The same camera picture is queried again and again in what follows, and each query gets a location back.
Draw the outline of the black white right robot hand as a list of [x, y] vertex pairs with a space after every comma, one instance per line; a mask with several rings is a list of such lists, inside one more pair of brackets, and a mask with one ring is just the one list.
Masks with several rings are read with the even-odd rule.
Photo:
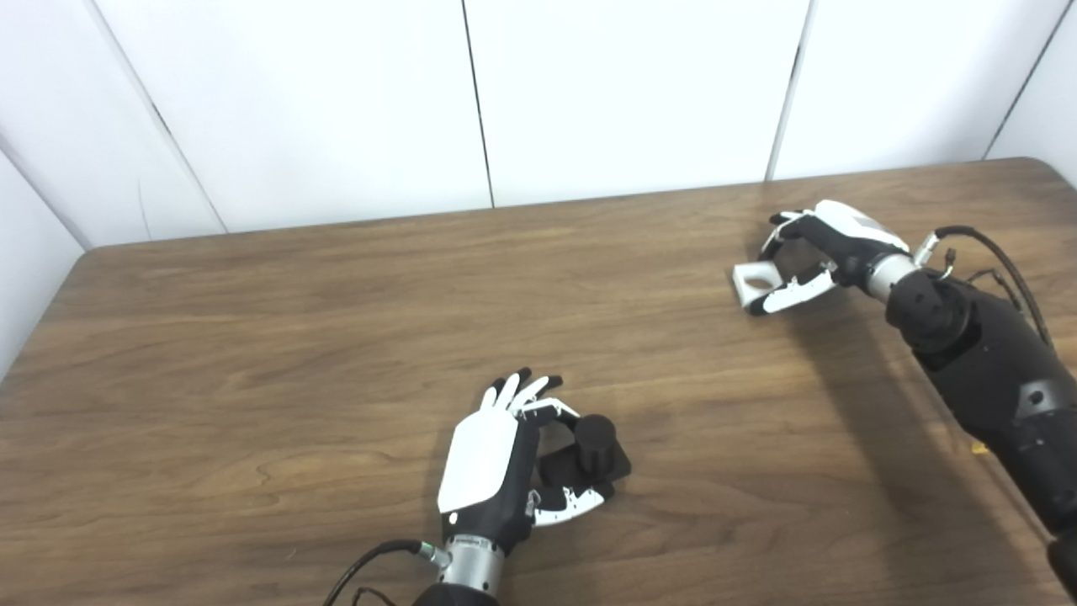
[[[849, 205], [824, 199], [812, 210], [782, 211], [769, 221], [773, 230], [757, 260], [732, 269], [740, 306], [752, 316], [800, 306], [837, 287], [862, 288], [885, 304], [896, 284], [918, 271], [903, 238]], [[819, 249], [823, 260], [785, 279], [777, 254], [793, 239]]]

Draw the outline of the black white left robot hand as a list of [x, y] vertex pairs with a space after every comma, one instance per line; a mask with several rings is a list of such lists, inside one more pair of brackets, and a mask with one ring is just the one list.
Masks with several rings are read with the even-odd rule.
[[553, 396], [558, 375], [496, 377], [454, 426], [436, 507], [443, 541], [472, 537], [509, 555], [532, 530], [591, 513], [612, 497], [617, 431]]

